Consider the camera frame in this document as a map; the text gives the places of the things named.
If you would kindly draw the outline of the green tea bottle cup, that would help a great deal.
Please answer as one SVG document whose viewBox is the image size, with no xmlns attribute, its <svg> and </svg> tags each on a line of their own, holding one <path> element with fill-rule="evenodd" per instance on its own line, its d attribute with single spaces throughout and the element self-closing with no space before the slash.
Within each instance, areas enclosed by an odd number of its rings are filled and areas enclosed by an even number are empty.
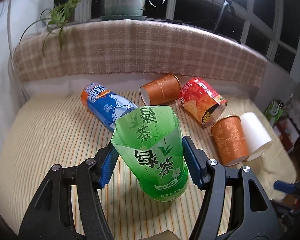
<svg viewBox="0 0 300 240">
<path fill-rule="evenodd" d="M 141 189 L 151 198 L 169 202 L 188 184 L 180 121 L 170 106 L 142 106 L 115 121 L 111 143 Z"/>
</svg>

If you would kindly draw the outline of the white paper cup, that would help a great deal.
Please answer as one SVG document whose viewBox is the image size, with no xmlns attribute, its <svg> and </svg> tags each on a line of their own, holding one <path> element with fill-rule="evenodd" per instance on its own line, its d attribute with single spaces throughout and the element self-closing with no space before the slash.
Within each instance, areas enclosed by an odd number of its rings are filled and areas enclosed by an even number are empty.
<svg viewBox="0 0 300 240">
<path fill-rule="evenodd" d="M 244 138 L 247 143 L 249 156 L 247 161 L 252 161 L 264 154 L 272 144 L 272 138 L 253 112 L 240 116 Z"/>
</svg>

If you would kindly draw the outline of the orange floral paper cup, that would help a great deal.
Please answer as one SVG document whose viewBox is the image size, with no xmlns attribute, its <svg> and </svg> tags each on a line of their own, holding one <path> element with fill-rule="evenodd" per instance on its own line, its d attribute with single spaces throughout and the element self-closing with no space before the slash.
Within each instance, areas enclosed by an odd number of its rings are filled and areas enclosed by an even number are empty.
<svg viewBox="0 0 300 240">
<path fill-rule="evenodd" d="M 224 166 L 236 165 L 249 157 L 239 116 L 221 118 L 211 126 L 211 133 Z"/>
</svg>

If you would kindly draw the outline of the blue orange bottle cup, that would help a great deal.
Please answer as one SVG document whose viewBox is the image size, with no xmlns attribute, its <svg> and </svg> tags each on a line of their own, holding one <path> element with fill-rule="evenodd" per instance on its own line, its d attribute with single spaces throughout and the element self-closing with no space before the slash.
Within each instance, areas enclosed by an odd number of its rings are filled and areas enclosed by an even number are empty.
<svg viewBox="0 0 300 240">
<path fill-rule="evenodd" d="M 96 82 L 87 85 L 82 90 L 81 102 L 111 132 L 114 131 L 117 119 L 137 109 L 137 105 L 130 100 Z"/>
</svg>

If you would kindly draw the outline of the red orange label cup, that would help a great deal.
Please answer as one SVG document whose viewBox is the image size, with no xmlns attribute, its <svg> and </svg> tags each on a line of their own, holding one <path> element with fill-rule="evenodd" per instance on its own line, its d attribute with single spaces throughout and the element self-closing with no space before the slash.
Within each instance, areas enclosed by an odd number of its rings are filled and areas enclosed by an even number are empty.
<svg viewBox="0 0 300 240">
<path fill-rule="evenodd" d="M 221 116 L 228 101 L 205 80 L 194 77 L 181 88 L 179 103 L 202 127 L 207 127 Z"/>
</svg>

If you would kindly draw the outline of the orange paper cup lying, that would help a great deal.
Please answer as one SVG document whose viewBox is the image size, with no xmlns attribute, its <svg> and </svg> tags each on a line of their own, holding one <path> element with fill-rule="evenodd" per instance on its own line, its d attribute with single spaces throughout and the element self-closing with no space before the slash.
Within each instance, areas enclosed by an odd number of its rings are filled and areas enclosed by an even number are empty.
<svg viewBox="0 0 300 240">
<path fill-rule="evenodd" d="M 174 74 L 167 74 L 140 87 L 140 95 L 146 106 L 161 105 L 179 98 L 181 85 Z"/>
</svg>

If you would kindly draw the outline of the striped yellow mattress cloth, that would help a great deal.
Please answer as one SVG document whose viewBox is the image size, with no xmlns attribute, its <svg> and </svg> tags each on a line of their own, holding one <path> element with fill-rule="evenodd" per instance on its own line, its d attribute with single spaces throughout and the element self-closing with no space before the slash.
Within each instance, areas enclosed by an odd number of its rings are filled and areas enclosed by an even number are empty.
<svg viewBox="0 0 300 240">
<path fill-rule="evenodd" d="M 272 145 L 248 162 L 270 199 L 285 194 L 274 182 L 296 181 L 296 170 L 269 122 L 246 96 L 228 95 L 224 116 L 253 112 L 272 137 Z M 0 214 L 18 232 L 29 203 L 52 165 L 76 166 L 93 157 L 111 139 L 109 130 L 81 103 L 77 94 L 40 95 L 19 111 L 0 157 Z M 98 192 L 115 239 L 142 239 L 170 230 L 188 239 L 204 193 L 189 183 L 171 202 L 157 202 L 141 189 L 136 177 L 119 159 L 111 181 Z"/>
</svg>

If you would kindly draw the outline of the green white carton box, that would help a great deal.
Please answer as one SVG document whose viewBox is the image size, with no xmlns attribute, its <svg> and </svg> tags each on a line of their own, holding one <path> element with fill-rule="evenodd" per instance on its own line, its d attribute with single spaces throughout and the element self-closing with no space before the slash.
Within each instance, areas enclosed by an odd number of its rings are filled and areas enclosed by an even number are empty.
<svg viewBox="0 0 300 240">
<path fill-rule="evenodd" d="M 282 100 L 272 100 L 267 109 L 264 111 L 264 116 L 269 121 L 271 126 L 274 126 L 277 120 L 281 117 L 283 113 L 282 107 Z"/>
</svg>

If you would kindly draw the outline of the beige plaid cloth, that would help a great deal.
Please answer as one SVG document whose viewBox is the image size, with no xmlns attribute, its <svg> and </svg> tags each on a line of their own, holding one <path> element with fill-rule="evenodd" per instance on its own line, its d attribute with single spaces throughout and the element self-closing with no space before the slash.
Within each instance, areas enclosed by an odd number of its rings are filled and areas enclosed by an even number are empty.
<svg viewBox="0 0 300 240">
<path fill-rule="evenodd" d="M 184 25 L 119 20 L 22 39 L 12 57 L 21 82 L 81 74 L 158 73 L 260 87 L 267 59 L 229 39 Z"/>
</svg>

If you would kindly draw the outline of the green potted spider plant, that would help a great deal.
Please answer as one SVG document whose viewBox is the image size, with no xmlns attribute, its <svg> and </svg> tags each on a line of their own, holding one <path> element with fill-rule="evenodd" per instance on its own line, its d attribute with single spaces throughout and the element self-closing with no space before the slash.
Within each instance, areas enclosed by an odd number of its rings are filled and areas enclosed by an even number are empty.
<svg viewBox="0 0 300 240">
<path fill-rule="evenodd" d="M 70 23 L 71 15 L 81 3 L 82 0 L 66 0 L 65 3 L 54 6 L 48 10 L 47 16 L 40 18 L 31 23 L 25 30 L 24 34 L 35 24 L 40 21 L 46 23 L 47 36 L 58 35 L 59 47 L 63 48 L 64 28 Z M 146 9 L 145 4 L 148 2 L 152 7 L 157 8 L 163 5 L 167 0 L 102 0 L 103 1 L 103 21 L 145 18 L 143 11 Z"/>
</svg>

